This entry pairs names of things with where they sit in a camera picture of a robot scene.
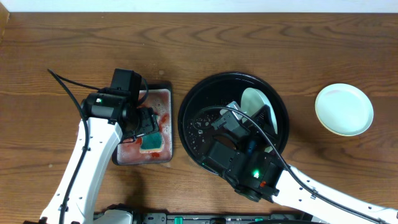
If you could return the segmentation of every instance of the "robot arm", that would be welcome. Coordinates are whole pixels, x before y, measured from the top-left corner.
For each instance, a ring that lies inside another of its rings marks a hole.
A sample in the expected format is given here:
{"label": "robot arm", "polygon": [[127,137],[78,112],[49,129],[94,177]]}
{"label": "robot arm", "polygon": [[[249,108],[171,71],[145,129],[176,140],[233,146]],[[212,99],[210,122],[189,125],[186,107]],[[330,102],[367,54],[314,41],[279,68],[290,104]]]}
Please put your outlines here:
{"label": "robot arm", "polygon": [[[333,199],[333,201],[341,205],[380,221],[383,220],[384,222],[381,221],[381,223],[398,223],[398,210],[363,202],[311,179],[296,167],[290,166],[290,169],[304,184],[316,190],[321,195],[327,195],[328,198]],[[282,171],[276,188],[279,190],[279,193],[272,196],[275,203],[307,212],[328,223],[372,223],[312,196],[286,170]]]}
{"label": "robot arm", "polygon": [[[119,124],[109,124],[107,119],[89,118],[87,123],[90,130],[90,150],[86,153],[70,192],[64,223],[93,223],[94,206],[106,167],[108,166],[109,159],[114,149],[120,143],[123,135]],[[83,123],[80,122],[76,146],[69,160],[67,169],[56,193],[40,216],[40,219],[45,220],[46,223],[53,224],[59,222],[60,205],[62,204],[64,194],[80,158],[84,142],[85,130]],[[123,212],[124,215],[119,214],[117,217],[123,220],[127,219],[128,222],[125,223],[131,223],[132,215],[128,212],[119,211],[119,213],[120,212]],[[100,223],[101,220],[105,219],[107,218],[101,217],[96,220],[95,223]]]}

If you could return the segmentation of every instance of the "black wire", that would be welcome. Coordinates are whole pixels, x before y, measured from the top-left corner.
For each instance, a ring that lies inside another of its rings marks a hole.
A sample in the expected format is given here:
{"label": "black wire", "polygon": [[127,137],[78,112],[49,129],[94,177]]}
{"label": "black wire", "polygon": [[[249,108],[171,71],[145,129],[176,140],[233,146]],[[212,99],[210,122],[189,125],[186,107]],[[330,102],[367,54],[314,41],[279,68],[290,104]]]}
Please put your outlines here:
{"label": "black wire", "polygon": [[67,78],[63,78],[62,76],[57,75],[57,74],[55,74],[55,75],[58,76],[59,79],[65,81],[65,82],[72,83],[72,84],[74,84],[74,85],[78,85],[78,86],[85,87],[85,88],[91,88],[92,90],[100,90],[100,88],[93,87],[93,86],[89,86],[89,85],[86,85],[86,84],[81,84],[81,83],[78,83],[78,82],[69,80],[69,79],[67,79]]}
{"label": "black wire", "polygon": [[51,69],[47,69],[47,71],[50,72],[50,74],[54,77],[54,79],[56,79],[56,81],[62,86],[62,88],[66,91],[66,93],[68,93],[68,96],[72,99],[73,103],[75,104],[77,110],[80,113],[80,117],[81,120],[83,121],[83,125],[85,127],[85,145],[83,146],[83,150],[81,152],[81,156],[79,161],[77,162],[76,165],[76,169],[72,174],[72,177],[70,179],[70,182],[68,184],[68,188],[67,191],[65,192],[65,196],[63,198],[62,204],[61,204],[61,212],[60,212],[60,220],[59,220],[59,224],[63,224],[63,221],[65,219],[65,211],[67,209],[67,203],[69,200],[69,195],[70,195],[70,191],[72,190],[73,187],[73,183],[75,182],[77,173],[79,173],[81,164],[83,163],[83,159],[85,158],[87,149],[88,149],[88,141],[90,140],[89,138],[89,134],[88,134],[88,125],[87,125],[87,120],[86,117],[84,115],[83,110],[80,108],[79,103],[77,102],[76,98],[73,96],[72,92],[68,89],[68,87],[61,81],[61,78],[53,71],[51,71]]}
{"label": "black wire", "polygon": [[145,95],[144,95],[143,97],[141,97],[141,99],[139,99],[139,101],[137,102],[137,106],[139,106],[139,105],[143,104],[143,102],[145,102],[145,100],[146,100],[147,97],[148,97],[148,93],[149,93],[149,88],[148,88],[147,80],[146,80],[145,78],[142,78],[142,81],[144,81],[145,89],[146,89],[147,91],[145,92]]}
{"label": "black wire", "polygon": [[363,213],[361,213],[361,212],[359,212],[359,211],[353,210],[353,209],[348,208],[348,207],[346,207],[346,206],[344,206],[344,205],[341,205],[341,204],[339,204],[339,203],[337,203],[337,202],[334,202],[334,201],[332,201],[332,200],[326,198],[325,196],[319,194],[318,192],[314,191],[313,189],[311,189],[311,188],[308,187],[307,185],[305,185],[305,184],[293,173],[293,171],[290,169],[289,165],[286,163],[286,161],[284,160],[284,158],[279,154],[278,150],[275,148],[275,146],[274,146],[274,144],[271,142],[271,140],[269,140],[268,136],[265,134],[265,132],[262,130],[262,128],[261,128],[255,121],[253,121],[248,115],[246,115],[245,113],[243,113],[242,111],[235,110],[235,109],[232,109],[232,108],[229,108],[229,107],[226,107],[226,106],[208,106],[208,107],[206,107],[206,108],[201,109],[201,110],[193,117],[193,119],[195,120],[195,119],[198,117],[198,115],[199,115],[200,113],[203,113],[203,112],[205,112],[205,111],[209,111],[209,110],[222,110],[222,109],[225,109],[225,110],[229,110],[229,111],[233,111],[233,112],[235,112],[235,113],[238,113],[238,114],[242,115],[243,117],[245,117],[248,121],[250,121],[250,122],[257,128],[257,130],[261,133],[261,135],[265,138],[265,140],[268,142],[268,144],[271,145],[272,149],[275,151],[276,155],[278,156],[278,158],[279,158],[280,161],[282,162],[282,164],[283,164],[284,168],[287,170],[287,172],[289,172],[289,174],[293,177],[293,179],[294,179],[300,186],[302,186],[305,190],[307,190],[308,192],[310,192],[312,195],[314,195],[314,196],[318,197],[319,199],[321,199],[322,201],[324,201],[324,202],[326,202],[326,203],[328,203],[328,204],[330,204],[330,205],[332,205],[332,206],[335,206],[335,207],[337,207],[337,208],[339,208],[339,209],[341,209],[341,210],[343,210],[343,211],[345,211],[345,212],[348,212],[348,213],[350,213],[350,214],[352,214],[352,215],[356,215],[356,216],[361,217],[361,218],[363,218],[363,219],[365,219],[365,220],[367,220],[367,221],[370,221],[370,222],[382,223],[381,220],[378,220],[378,219],[376,219],[376,218],[370,217],[369,215],[363,214]]}

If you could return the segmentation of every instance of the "wood grain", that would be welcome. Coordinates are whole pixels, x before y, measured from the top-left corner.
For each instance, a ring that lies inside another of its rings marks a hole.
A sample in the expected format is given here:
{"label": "wood grain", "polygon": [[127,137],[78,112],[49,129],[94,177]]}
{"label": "wood grain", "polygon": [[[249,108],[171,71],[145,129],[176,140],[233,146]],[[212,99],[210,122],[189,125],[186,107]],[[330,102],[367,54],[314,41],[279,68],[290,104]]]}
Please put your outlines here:
{"label": "wood grain", "polygon": [[[115,68],[170,80],[174,125],[197,82],[228,70],[252,73],[285,102],[289,163],[361,200],[398,208],[397,61],[394,14],[14,13],[0,45],[0,223],[38,219],[74,147],[78,113],[46,68],[94,86],[108,86]],[[331,83],[370,97],[368,131],[347,138],[319,123],[315,97]],[[78,100],[90,92],[70,88]],[[175,130],[169,163],[110,163],[96,211],[113,203],[180,213],[291,210],[234,193],[188,157]]]}

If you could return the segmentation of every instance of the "white plate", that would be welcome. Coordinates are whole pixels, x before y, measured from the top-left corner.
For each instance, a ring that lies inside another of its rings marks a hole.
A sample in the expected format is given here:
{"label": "white plate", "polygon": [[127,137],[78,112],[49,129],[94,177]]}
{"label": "white plate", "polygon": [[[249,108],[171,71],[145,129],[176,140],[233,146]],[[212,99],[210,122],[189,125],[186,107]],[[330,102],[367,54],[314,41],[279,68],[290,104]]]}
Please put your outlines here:
{"label": "white plate", "polygon": [[276,123],[275,112],[267,96],[262,91],[255,88],[247,88],[243,91],[241,98],[241,110],[243,113],[247,114],[248,116],[252,116],[264,105],[269,106],[271,111],[271,121],[274,126],[275,133],[278,134],[278,125]]}
{"label": "white plate", "polygon": [[324,127],[342,136],[361,134],[373,121],[369,98],[358,88],[342,83],[332,84],[319,92],[315,112]]}

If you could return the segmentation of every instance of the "green connector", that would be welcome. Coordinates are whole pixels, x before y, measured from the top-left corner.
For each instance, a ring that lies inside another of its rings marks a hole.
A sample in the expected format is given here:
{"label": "green connector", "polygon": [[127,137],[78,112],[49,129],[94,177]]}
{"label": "green connector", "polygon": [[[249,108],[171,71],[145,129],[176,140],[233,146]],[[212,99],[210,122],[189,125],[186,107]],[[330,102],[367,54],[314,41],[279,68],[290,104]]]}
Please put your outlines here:
{"label": "green connector", "polygon": [[174,224],[182,224],[182,217],[175,217]]}

